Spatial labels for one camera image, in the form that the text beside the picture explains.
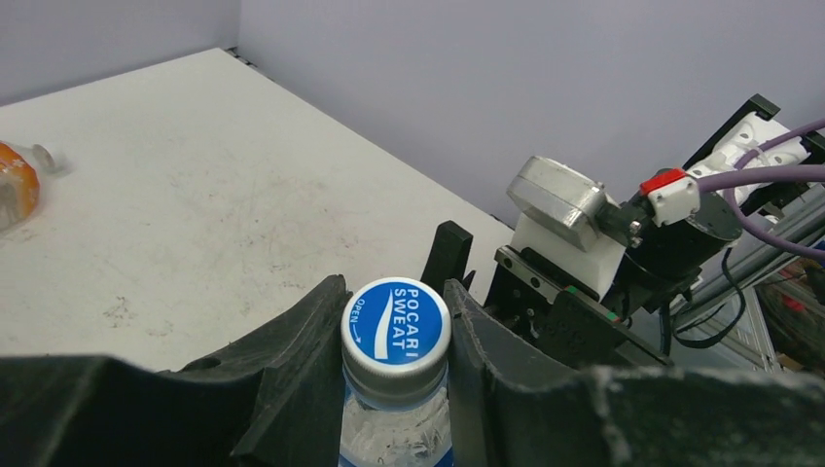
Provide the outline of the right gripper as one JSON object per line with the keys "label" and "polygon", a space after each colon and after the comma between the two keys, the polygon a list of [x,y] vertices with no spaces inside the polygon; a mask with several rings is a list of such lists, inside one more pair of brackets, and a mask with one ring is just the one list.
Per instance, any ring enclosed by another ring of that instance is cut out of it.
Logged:
{"label": "right gripper", "polygon": [[[451,279],[469,290],[474,271],[466,268],[473,239],[452,220],[440,224],[420,281],[440,296]],[[596,301],[591,289],[537,253],[522,254],[505,245],[494,260],[484,310],[542,353],[574,369],[673,365]]]}

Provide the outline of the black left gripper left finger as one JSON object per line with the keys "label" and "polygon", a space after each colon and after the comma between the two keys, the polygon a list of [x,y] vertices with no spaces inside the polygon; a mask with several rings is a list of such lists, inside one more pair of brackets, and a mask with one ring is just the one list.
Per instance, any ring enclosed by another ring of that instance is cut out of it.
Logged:
{"label": "black left gripper left finger", "polygon": [[334,466],[341,275],[179,371],[104,355],[1,361],[5,466]]}

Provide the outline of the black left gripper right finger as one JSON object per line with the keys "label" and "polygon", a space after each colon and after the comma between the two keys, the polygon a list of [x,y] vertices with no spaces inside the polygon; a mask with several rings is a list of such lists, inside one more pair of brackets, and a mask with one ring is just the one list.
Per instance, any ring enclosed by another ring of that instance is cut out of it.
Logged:
{"label": "black left gripper right finger", "polygon": [[448,406],[458,466],[820,466],[824,382],[736,369],[574,370],[456,280]]}

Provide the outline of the blue label clear bottle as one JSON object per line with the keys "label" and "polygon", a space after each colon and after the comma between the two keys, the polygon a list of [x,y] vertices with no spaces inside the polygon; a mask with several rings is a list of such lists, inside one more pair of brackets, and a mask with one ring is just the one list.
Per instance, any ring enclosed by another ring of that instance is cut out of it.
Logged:
{"label": "blue label clear bottle", "polygon": [[451,466],[442,297],[406,277],[374,280],[341,317],[341,466]]}

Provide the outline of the large orange label bottle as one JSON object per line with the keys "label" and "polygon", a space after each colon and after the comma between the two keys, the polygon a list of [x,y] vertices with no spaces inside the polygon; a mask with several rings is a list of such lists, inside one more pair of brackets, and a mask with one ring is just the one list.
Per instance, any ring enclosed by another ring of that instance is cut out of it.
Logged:
{"label": "large orange label bottle", "polygon": [[1,231],[27,220],[41,197],[39,173],[57,174],[65,166],[58,149],[1,141]]}

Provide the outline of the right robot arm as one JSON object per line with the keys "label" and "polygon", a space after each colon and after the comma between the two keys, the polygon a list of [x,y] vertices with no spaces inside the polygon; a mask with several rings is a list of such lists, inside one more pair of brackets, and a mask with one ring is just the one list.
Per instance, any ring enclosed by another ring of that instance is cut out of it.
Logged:
{"label": "right robot arm", "polygon": [[483,313],[562,364],[668,365],[702,307],[702,265],[729,252],[742,220],[824,178],[824,125],[795,130],[761,95],[744,102],[690,157],[617,202],[604,186],[546,157],[508,187],[520,210],[494,255]]}

